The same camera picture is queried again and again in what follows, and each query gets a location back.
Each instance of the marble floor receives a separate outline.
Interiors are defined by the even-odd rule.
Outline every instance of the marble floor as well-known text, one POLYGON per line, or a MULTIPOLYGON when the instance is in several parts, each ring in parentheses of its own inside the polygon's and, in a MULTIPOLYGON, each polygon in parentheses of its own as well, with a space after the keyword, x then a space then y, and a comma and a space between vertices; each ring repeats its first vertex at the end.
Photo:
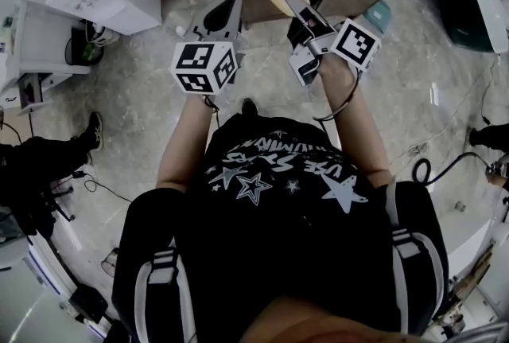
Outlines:
MULTIPOLYGON (((169 74, 174 45, 181 40, 175 28, 186 27, 196 10, 213 0, 194 1, 164 0, 161 27, 109 47, 89 75, 74 76, 54 88, 52 105, 33 115, 35 135, 65 140, 86 127, 91 111, 99 111, 105 147, 84 170, 124 197, 134 199, 154 187, 162 152, 179 118, 185 96, 169 74)), ((434 0, 386 2, 393 19, 360 86, 382 133, 392 172, 408 180, 419 155, 440 171, 464 149, 467 125, 484 126, 480 104, 491 78, 484 114, 493 123, 509 120, 509 59, 454 46, 434 0)), ((288 20, 269 21, 243 31, 243 66, 235 85, 216 99, 222 120, 247 96, 256 99, 263 115, 312 122, 312 116, 328 113, 320 81, 303 88, 289 68, 288 25, 288 20)), ((499 157, 495 151, 479 152, 488 161, 499 157)), ((63 202, 76 220, 59 220, 53 241, 78 278, 109 301, 113 278, 100 263, 119 244, 128 203, 103 189, 89 193, 83 181, 72 185, 75 192, 63 202)), ((491 217, 500 207, 501 190, 487 184, 480 162, 467 159, 435 185, 432 198, 438 214, 461 200, 491 217)), ((109 312, 115 314, 112 307, 109 312)))

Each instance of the person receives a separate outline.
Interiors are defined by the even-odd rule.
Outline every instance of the person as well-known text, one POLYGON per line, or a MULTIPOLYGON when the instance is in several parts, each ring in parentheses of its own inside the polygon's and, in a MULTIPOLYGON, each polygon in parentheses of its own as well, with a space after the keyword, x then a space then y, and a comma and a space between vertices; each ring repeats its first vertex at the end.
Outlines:
MULTIPOLYGON (((470 146, 487 146, 490 149, 501 150, 505 154, 509 154, 507 134, 509 134, 509 124, 491 125, 480 131, 475 128, 469 128, 467 129, 467 144, 470 146)), ((509 181, 506 177, 488 173, 486 178, 488 183, 509 191, 509 181)))
MULTIPOLYGON (((319 74, 335 110, 355 78, 332 54, 319 74)), ((394 177, 361 91, 335 117, 343 151, 313 125, 260 116, 250 99, 206 149, 211 117, 201 96, 187 98, 156 189, 129 207, 112 301, 130 334, 140 342, 363 343, 423 333, 443 287, 420 262, 405 292, 427 303, 416 309, 398 298, 394 216, 416 228, 432 223, 447 279, 445 247, 423 186, 389 192, 394 177), (386 192, 398 199, 392 217, 386 192), (160 275, 176 256, 172 275, 160 275)))
MULTIPOLYGON (((41 208, 41 192, 49 192, 52 182, 70 176, 90 161, 91 150, 102 148, 103 121, 98 112, 91 113, 80 136, 68 141, 32 137, 16 146, 0 144, 0 205, 12 212, 26 235, 39 232, 49 238, 54 220, 41 208)), ((0 216, 2 222, 7 226, 9 220, 0 216)))

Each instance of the gray floor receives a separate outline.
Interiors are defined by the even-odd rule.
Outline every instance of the gray floor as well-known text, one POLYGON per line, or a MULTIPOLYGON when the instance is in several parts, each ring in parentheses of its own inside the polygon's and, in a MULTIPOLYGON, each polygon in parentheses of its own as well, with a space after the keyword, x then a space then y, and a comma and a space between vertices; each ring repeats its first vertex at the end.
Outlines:
MULTIPOLYGON (((69 139, 86 127, 88 114, 97 110, 105 124, 105 147, 92 155, 93 165, 85 171, 131 199, 152 189, 162 151, 185 101, 169 74, 174 45, 181 40, 175 28, 186 27, 196 8, 212 0, 195 1, 196 5, 189 5, 187 0, 165 0, 162 27, 124 37, 108 48, 89 75, 75 76, 55 88, 53 104, 33 116, 34 134, 69 139)), ((393 20, 361 87, 382 133, 391 169, 399 180, 407 180, 419 153, 440 171, 464 149, 467 125, 483 126, 480 101, 492 64, 493 84, 484 113, 493 123, 509 121, 509 61, 504 56, 500 64, 493 63, 493 54, 453 46, 433 0, 386 2, 393 20)), ((289 68, 288 25, 287 20, 271 21, 243 32, 242 69, 235 85, 217 99, 222 120, 235 113, 247 96, 257 100, 263 115, 312 122, 312 116, 328 112, 320 81, 303 88, 289 68)), ((330 135, 336 137, 332 129, 330 135)), ((499 157, 486 149, 480 153, 490 161, 499 157)), ((75 274, 109 299, 113 280, 100 263, 119 244, 128 204, 103 189, 89 193, 83 180, 73 186, 76 191, 64 203, 76 220, 71 224, 59 220, 53 239, 75 274)), ((472 159, 463 161, 432 192, 439 214, 462 200, 489 217, 500 206, 500 195, 500 189, 484 179, 483 166, 472 159)))

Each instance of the black t-shirt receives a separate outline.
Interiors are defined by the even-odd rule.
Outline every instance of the black t-shirt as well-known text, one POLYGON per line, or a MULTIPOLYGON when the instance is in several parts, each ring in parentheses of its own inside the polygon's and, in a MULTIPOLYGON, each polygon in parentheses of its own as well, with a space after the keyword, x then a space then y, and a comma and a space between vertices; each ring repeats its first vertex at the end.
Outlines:
POLYGON ((175 237, 201 341, 238 341, 281 295, 398 330, 380 193, 318 128, 236 115, 213 135, 186 194, 156 189, 130 206, 114 304, 134 328, 139 267, 175 237))

